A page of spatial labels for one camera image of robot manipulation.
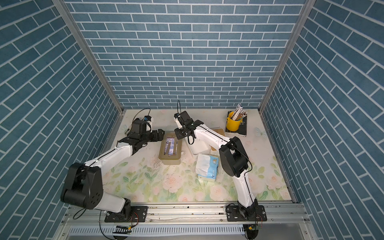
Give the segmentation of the blue white tissue pack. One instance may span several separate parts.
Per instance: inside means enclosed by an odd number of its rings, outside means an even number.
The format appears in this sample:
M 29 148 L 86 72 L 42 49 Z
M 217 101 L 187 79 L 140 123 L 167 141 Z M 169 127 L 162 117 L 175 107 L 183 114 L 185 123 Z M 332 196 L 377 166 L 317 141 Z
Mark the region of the blue white tissue pack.
M 215 182 L 218 175 L 220 159 L 217 156 L 199 154 L 196 162 L 198 179 Z

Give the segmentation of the white tissue box base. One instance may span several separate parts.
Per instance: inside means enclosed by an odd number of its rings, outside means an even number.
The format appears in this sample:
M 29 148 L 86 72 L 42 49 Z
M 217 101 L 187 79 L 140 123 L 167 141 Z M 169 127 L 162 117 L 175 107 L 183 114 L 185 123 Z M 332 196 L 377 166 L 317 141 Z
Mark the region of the white tissue box base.
M 187 137 L 185 142 L 193 156 L 197 156 L 198 154 L 209 154 L 211 152 L 211 147 L 207 143 L 198 139 L 193 139 L 192 136 Z

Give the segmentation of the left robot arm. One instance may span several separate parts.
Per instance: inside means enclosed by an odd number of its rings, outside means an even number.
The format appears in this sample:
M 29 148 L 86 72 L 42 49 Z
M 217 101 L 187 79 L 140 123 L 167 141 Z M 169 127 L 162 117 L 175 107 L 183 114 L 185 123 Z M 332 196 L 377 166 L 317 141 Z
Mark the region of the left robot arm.
M 136 118 L 127 136 L 109 151 L 85 163 L 69 167 L 61 193 L 61 201 L 85 210 L 106 211 L 109 222 L 126 222 L 134 213 L 131 201 L 104 191 L 103 175 L 126 158 L 133 156 L 150 142 L 160 142 L 165 132 L 152 128 L 152 117 Z

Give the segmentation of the purple tissue paper pack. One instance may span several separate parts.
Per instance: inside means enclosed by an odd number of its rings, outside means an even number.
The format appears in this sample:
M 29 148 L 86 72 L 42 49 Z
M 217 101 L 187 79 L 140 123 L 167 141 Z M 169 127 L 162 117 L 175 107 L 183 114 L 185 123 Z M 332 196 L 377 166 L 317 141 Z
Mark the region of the purple tissue paper pack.
M 167 138 L 165 144 L 165 155 L 171 156 L 177 154 L 177 141 L 175 138 Z

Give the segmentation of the white box wooden lid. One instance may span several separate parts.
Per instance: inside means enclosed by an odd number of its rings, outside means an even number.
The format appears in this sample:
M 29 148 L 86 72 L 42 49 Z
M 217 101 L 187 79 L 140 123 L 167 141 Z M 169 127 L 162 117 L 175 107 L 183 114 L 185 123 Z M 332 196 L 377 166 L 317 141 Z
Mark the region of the white box wooden lid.
M 215 133 L 217 133 L 217 134 L 219 134 L 219 135 L 221 135 L 221 136 L 226 136 L 225 135 L 225 131 L 224 131 L 224 129 L 222 129 L 222 128 L 214 128 L 214 129 L 212 129 L 212 131 L 214 131 Z M 215 149 L 214 147 L 212 147 L 211 146 L 211 151 L 212 152 L 216 152 L 217 151 L 217 149 Z

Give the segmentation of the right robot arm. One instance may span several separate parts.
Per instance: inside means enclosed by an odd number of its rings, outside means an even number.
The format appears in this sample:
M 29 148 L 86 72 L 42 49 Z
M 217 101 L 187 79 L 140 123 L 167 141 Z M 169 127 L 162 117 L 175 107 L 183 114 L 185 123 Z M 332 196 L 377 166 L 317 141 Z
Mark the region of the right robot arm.
M 238 196 L 238 211 L 242 218 L 255 223 L 264 222 L 267 216 L 259 205 L 249 183 L 249 167 L 252 166 L 246 150 L 237 137 L 228 138 L 211 130 L 202 121 L 194 121 L 186 111 L 176 113 L 174 120 L 178 127 L 175 134 L 179 140 L 193 137 L 219 151 L 222 168 L 233 178 Z

